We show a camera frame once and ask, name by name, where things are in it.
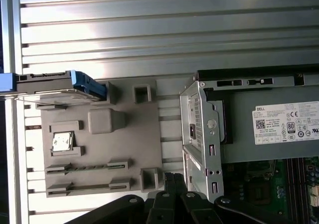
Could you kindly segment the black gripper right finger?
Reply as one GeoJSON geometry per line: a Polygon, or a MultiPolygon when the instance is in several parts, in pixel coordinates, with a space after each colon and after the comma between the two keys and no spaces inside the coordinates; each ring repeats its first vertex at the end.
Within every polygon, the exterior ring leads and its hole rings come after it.
{"type": "Polygon", "coordinates": [[[188,224],[292,224],[293,221],[240,199],[218,197],[213,203],[187,189],[184,176],[174,175],[176,193],[188,224]]]}

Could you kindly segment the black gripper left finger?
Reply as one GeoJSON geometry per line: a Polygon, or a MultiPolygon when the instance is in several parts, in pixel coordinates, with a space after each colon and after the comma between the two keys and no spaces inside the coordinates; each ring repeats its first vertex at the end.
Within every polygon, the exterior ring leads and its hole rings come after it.
{"type": "Polygon", "coordinates": [[[69,224],[172,224],[177,174],[165,173],[164,190],[148,193],[144,200],[126,195],[68,221],[69,224]]]}

